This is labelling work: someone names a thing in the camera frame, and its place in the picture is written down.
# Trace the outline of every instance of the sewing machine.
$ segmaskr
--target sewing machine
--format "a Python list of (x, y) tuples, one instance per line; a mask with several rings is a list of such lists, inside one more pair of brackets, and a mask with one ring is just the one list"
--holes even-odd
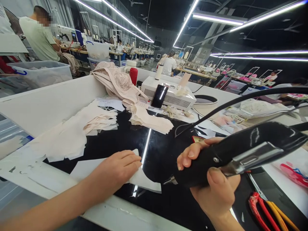
[(71, 48), (77, 48), (83, 46), (83, 38), (81, 35), (81, 32), (79, 30), (75, 30), (73, 28), (65, 27), (65, 26), (60, 26), (57, 24), (57, 29), (58, 29), (58, 37), (61, 43)]

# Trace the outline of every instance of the lace bra cup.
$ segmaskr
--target lace bra cup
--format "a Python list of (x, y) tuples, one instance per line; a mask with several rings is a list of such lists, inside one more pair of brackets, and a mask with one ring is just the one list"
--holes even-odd
[(137, 103), (139, 101), (139, 94), (147, 101), (149, 100), (139, 88), (133, 85), (129, 74), (121, 72), (119, 68), (115, 68), (114, 63), (100, 62), (95, 70), (91, 71), (91, 74), (119, 98), (127, 99), (126, 103), (130, 101), (133, 104)]

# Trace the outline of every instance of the paper pattern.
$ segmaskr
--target paper pattern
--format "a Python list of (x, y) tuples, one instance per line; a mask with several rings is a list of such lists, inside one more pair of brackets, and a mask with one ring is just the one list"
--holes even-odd
[[(138, 156), (138, 149), (133, 150), (133, 152)], [(78, 161), (77, 165), (71, 172), (70, 176), (77, 180), (78, 182), (86, 178), (91, 172), (100, 165), (106, 158), (95, 159), (95, 160), (83, 160)], [(129, 179), (127, 183), (138, 185), (138, 187), (150, 190), (152, 192), (161, 193), (160, 183), (151, 181), (145, 174), (142, 169), (142, 166), (138, 171)]]

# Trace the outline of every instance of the ceiling light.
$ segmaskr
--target ceiling light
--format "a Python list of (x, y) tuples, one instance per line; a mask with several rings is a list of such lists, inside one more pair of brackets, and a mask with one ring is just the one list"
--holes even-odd
[(195, 10), (195, 8), (196, 8), (196, 6), (197, 6), (197, 4), (198, 4), (199, 1), (200, 1), (200, 0), (194, 0), (194, 2), (193, 2), (193, 4), (192, 4), (192, 7), (190, 8), (190, 11), (189, 11), (189, 13), (188, 13), (188, 15), (187, 15), (187, 17), (186, 17), (186, 19), (185, 19), (183, 25), (182, 25), (182, 28), (181, 28), (181, 30), (180, 30), (180, 32), (179, 32), (179, 34), (178, 34), (176, 40), (174, 41), (173, 46), (175, 46), (175, 44), (176, 44), (177, 40), (179, 39), (179, 37), (180, 37), (180, 35), (181, 35), (183, 29), (185, 28), (186, 23), (188, 22), (188, 20), (189, 20), (191, 14), (192, 14), (193, 11)]
[(243, 52), (243, 53), (226, 53), (226, 54), (216, 53), (212, 55), (288, 55), (288, 54), (308, 54), (308, 50)]
[(227, 57), (227, 56), (218, 56), (218, 58), (308, 62), (308, 59), (296, 59), (296, 58), (258, 58), (258, 57)]
[(138, 38), (140, 38), (141, 40), (144, 40), (143, 38), (139, 37), (138, 35), (134, 34), (133, 32), (131, 32), (130, 30), (128, 30), (127, 28), (121, 26), (120, 24), (116, 23), (115, 21), (111, 20), (110, 18), (108, 18), (107, 16), (103, 15), (101, 12), (98, 12), (97, 10), (93, 9), (92, 7), (88, 6), (87, 4), (84, 4), (83, 2), (79, 1), (79, 0), (74, 0), (75, 2), (83, 5), (84, 7), (88, 8), (89, 10), (93, 11), (94, 13), (102, 16), (103, 18), (107, 19), (108, 21), (112, 22), (113, 24), (117, 25), (118, 27), (121, 27), (122, 29), (128, 31), (129, 33), (137, 36)]
[(296, 3), (294, 3), (294, 4), (292, 4), (292, 5), (288, 6), (288, 7), (282, 8), (280, 10), (273, 11), (273, 12), (271, 12), (269, 14), (266, 14), (265, 16), (262, 16), (260, 18), (250, 20), (247, 23), (244, 23), (242, 26), (238, 26), (238, 27), (233, 28), (232, 30), (230, 30), (230, 32), (233, 32), (233, 31), (236, 31), (236, 30), (239, 30), (239, 29), (251, 26), (253, 24), (259, 23), (259, 22), (264, 21), (264, 20), (267, 20), (267, 19), (269, 19), (271, 17), (274, 17), (274, 16), (276, 16), (278, 14), (282, 14), (284, 12), (287, 12), (289, 10), (297, 8), (297, 7), (301, 6), (301, 5), (304, 5), (304, 4), (306, 4), (306, 2), (307, 2), (307, 0), (304, 0), (304, 1), (301, 1), (301, 2), (296, 2)]
[(219, 19), (219, 18), (208, 17), (208, 16), (202, 16), (202, 15), (197, 15), (197, 14), (194, 14), (193, 18), (202, 19), (202, 20), (205, 20), (205, 21), (220, 22), (220, 23), (223, 23), (223, 24), (235, 25), (235, 26), (241, 26), (241, 25), (244, 24), (242, 22), (231, 21), (231, 20), (226, 20), (226, 19)]
[(125, 17), (121, 12), (119, 12), (116, 8), (114, 8), (113, 5), (111, 5), (106, 0), (101, 0), (104, 4), (106, 4), (108, 7), (110, 7), (114, 12), (116, 12), (118, 15), (120, 15), (122, 18), (124, 18), (129, 24), (131, 24), (134, 28), (136, 28), (141, 34), (143, 34), (145, 37), (147, 37), (151, 42), (154, 42), (149, 36), (147, 36), (142, 30), (140, 30), (135, 24), (133, 24), (127, 17)]

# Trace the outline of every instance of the red handle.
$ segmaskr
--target red handle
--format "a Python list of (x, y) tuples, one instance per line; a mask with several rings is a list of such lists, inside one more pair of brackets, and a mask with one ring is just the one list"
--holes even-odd
[(276, 222), (274, 221), (274, 219), (270, 215), (269, 211), (266, 209), (263, 199), (259, 198), (258, 201), (259, 201), (260, 206), (261, 206), (262, 210), (264, 211), (266, 217), (268, 218), (269, 222), (272, 224), (274, 230), (275, 231), (280, 231), (280, 228), (278, 227), (278, 225), (276, 224)]
[(254, 192), (253, 195), (249, 198), (248, 202), (249, 202), (249, 207), (252, 211), (252, 213), (254, 214), (254, 216), (256, 217), (257, 221), (259, 222), (259, 224), (262, 226), (262, 228), (265, 231), (271, 231), (267, 225), (264, 223), (264, 221), (262, 220), (262, 217), (260, 216), (258, 210), (257, 210), (257, 202), (258, 199), (260, 198), (260, 195), (257, 192)]

